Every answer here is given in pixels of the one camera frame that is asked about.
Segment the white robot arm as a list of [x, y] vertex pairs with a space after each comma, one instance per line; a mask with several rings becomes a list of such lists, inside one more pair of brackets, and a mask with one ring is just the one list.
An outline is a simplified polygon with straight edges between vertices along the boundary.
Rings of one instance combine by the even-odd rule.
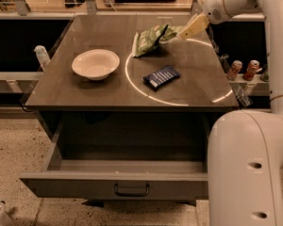
[[208, 140], [210, 226], [283, 226], [283, 0], [194, 0], [209, 24], [241, 14], [264, 16], [269, 111], [241, 109], [217, 120]]

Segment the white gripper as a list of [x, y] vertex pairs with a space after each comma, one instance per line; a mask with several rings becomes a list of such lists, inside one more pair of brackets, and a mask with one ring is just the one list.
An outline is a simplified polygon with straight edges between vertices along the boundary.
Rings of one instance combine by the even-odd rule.
[[221, 24], [231, 19], [225, 8], [225, 0], [197, 0], [202, 12], [194, 14], [188, 23], [178, 32], [182, 40], [191, 38], [207, 29], [209, 23]]

